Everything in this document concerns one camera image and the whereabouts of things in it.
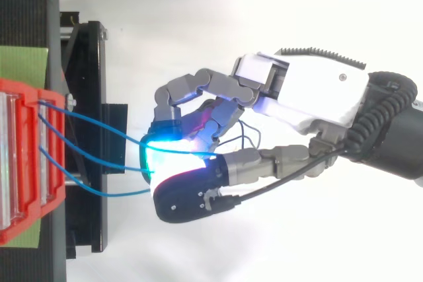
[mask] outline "clear plastic panel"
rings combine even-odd
[[[0,92],[0,230],[11,225],[7,95]]]
[[[39,105],[38,111],[48,120],[48,109],[46,106]],[[40,139],[40,145],[48,152],[48,131],[47,126],[38,118],[38,133]],[[47,204],[48,195],[48,161],[45,155],[40,153],[40,195],[41,195],[41,206]]]
[[[9,178],[11,196],[11,220],[20,217],[18,189],[18,148],[16,125],[16,101],[19,95],[7,96],[7,117],[9,127]]]

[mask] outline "black cable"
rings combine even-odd
[[[242,122],[246,127],[250,128],[251,130],[254,130],[255,132],[258,133],[258,142],[257,142],[257,146],[256,149],[260,148],[260,144],[262,142],[262,132],[260,130],[258,130],[257,128],[247,124],[246,122],[244,122],[243,120],[239,120],[240,122]]]
[[[221,145],[225,145],[226,143],[229,143],[229,142],[232,142],[232,141],[238,140],[238,139],[240,139],[240,138],[242,138],[242,137],[243,137],[242,135],[239,135],[238,137],[232,138],[232,139],[230,139],[230,140],[226,140],[225,142],[222,142],[222,143],[221,143],[220,145],[218,145],[217,147],[220,147]],[[244,138],[245,138],[245,139],[247,139],[248,141],[250,141],[251,146],[252,146],[253,148],[255,148],[255,149],[256,149],[256,147],[254,146],[254,143],[252,142],[251,138],[250,138],[248,135],[245,135],[245,136],[244,136]]]
[[[241,149],[244,149],[244,138],[245,138],[244,123],[241,120],[238,120],[238,122],[241,125],[241,137],[242,137]]]
[[[396,115],[411,106],[417,97],[417,86],[409,78],[390,72],[369,74],[369,82],[378,86],[390,83],[399,85],[399,89],[360,116],[347,132],[345,146],[354,152],[361,151],[370,135],[390,122]]]
[[[341,149],[341,150],[335,150],[333,152],[330,152],[326,155],[323,155],[319,158],[316,158],[314,161],[310,162],[309,164],[307,164],[306,166],[304,166],[303,168],[300,168],[299,170],[295,171],[294,173],[291,173],[290,175],[286,176],[285,178],[282,178],[281,180],[278,180],[276,182],[273,182],[267,186],[264,186],[262,188],[259,188],[258,190],[255,190],[251,193],[242,195],[239,199],[240,201],[246,201],[248,199],[251,199],[253,197],[259,196],[261,194],[264,194],[266,192],[269,192],[270,190],[273,190],[274,188],[277,188],[281,185],[284,185],[286,183],[288,183],[289,181],[292,181],[294,179],[296,179],[297,177],[307,173],[308,171],[310,171],[310,169],[314,168],[316,165],[332,158],[332,157],[336,157],[338,155],[345,155],[348,152],[348,150],[346,149]]]

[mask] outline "black metal frame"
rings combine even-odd
[[[90,21],[76,24],[70,38],[62,40],[62,68],[69,91],[77,101],[74,112],[107,123],[126,132],[127,105],[106,104],[104,27]],[[74,143],[95,157],[124,164],[125,139],[117,139],[103,129],[81,120],[69,120],[67,131],[75,132]],[[122,173],[82,159],[66,148],[66,167],[78,173],[92,188],[107,192],[106,174]],[[66,187],[67,258],[75,258],[76,246],[91,245],[102,252],[108,243],[107,200],[79,186]]]

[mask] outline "black coiled cable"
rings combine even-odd
[[[345,147],[354,153],[361,151],[370,135],[390,122],[396,115],[407,109],[417,97],[417,86],[408,77],[390,72],[369,74],[369,82],[377,86],[399,85],[391,96],[362,114],[359,120],[348,130]]]

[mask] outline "blue wire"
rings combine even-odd
[[[145,147],[145,148],[149,148],[151,150],[155,150],[155,151],[159,151],[159,152],[166,152],[166,153],[176,153],[176,154],[180,154],[180,155],[206,155],[206,156],[213,156],[216,157],[218,155],[218,153],[213,153],[213,152],[190,152],[190,151],[177,151],[177,150],[167,150],[167,149],[160,149],[160,148],[156,148],[156,147],[152,147],[151,145],[146,145],[145,143],[139,142],[137,140],[135,140],[134,138],[131,138],[129,135],[126,135],[125,133],[114,129],[113,127],[110,127],[109,125],[106,125],[105,123],[102,123],[98,120],[92,119],[90,117],[86,117],[84,115],[81,114],[76,114],[75,112],[68,112],[67,110],[64,110],[62,108],[56,107],[54,105],[48,104],[47,102],[38,102],[40,105],[43,106],[47,106],[51,109],[54,109],[58,112],[61,112],[65,115],[71,116],[71,117],[75,117],[75,118],[79,118],[82,120],[85,120],[86,122],[91,122],[101,128],[107,129],[108,131],[111,131],[113,133],[115,133],[116,135],[119,135],[120,137],[123,137],[137,145],[140,145],[141,147]]]
[[[132,168],[130,166],[124,166],[119,164],[114,164],[111,162],[107,162],[104,160],[101,160],[99,158],[96,158],[89,153],[85,152],[81,148],[78,148],[76,145],[74,145],[70,140],[66,139],[64,135],[62,135],[53,125],[48,122],[46,118],[44,118],[41,114],[38,114],[38,117],[41,119],[42,122],[48,127],[48,129],[52,130],[62,141],[64,141],[67,145],[69,145],[70,148],[72,148],[74,151],[78,152],[80,155],[83,155],[87,159],[96,162],[97,164],[101,164],[104,166],[109,166],[111,168],[118,168],[120,170],[130,170],[130,171],[136,171],[136,172],[146,172],[146,173],[152,173],[152,171],[149,171],[145,168]]]
[[[76,177],[74,177],[72,174],[70,174],[68,171],[66,171],[59,163],[57,163],[48,153],[46,150],[43,149],[43,147],[39,146],[39,150],[42,152],[43,155],[46,156],[46,158],[59,170],[61,170],[68,178],[73,180],[76,184],[81,186],[84,190],[87,190],[88,192],[91,192],[95,195],[102,196],[102,197],[124,197],[124,196],[132,196],[132,195],[138,195],[138,194],[144,194],[150,192],[150,189],[138,191],[138,192],[129,192],[129,193],[121,193],[121,194],[109,194],[109,193],[103,193],[97,190],[94,190],[93,188],[90,188],[89,186],[82,183],[80,180],[78,180]]]

